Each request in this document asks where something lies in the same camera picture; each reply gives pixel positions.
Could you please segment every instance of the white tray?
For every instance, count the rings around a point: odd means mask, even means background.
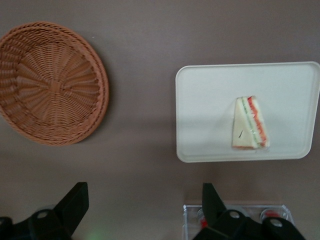
[[[320,91],[316,62],[185,66],[175,78],[183,162],[300,159],[311,149]],[[255,95],[268,150],[232,148],[236,98]]]

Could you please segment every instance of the plastic container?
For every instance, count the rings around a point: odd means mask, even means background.
[[[258,223],[262,222],[263,212],[272,210],[294,224],[291,212],[285,205],[226,205],[226,208],[240,211]],[[183,205],[182,240],[192,240],[202,229],[203,223],[199,219],[201,209],[202,205]]]

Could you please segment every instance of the brown table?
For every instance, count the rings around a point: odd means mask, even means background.
[[[0,35],[33,21],[64,25],[96,49],[110,105],[84,141],[40,145],[0,119],[0,216],[15,222],[87,181],[76,240],[179,240],[184,203],[203,182],[226,201],[286,204],[320,239],[320,123],[299,160],[183,163],[176,155],[175,75],[185,65],[320,62],[320,1],[2,0]]]

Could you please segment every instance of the sandwich slice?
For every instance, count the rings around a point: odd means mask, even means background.
[[[265,122],[255,96],[238,97],[235,102],[232,147],[243,150],[269,147]]]

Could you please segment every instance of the wicker basket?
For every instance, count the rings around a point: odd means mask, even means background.
[[[50,22],[18,26],[0,39],[0,112],[25,137],[70,145],[101,123],[108,78],[93,48]]]

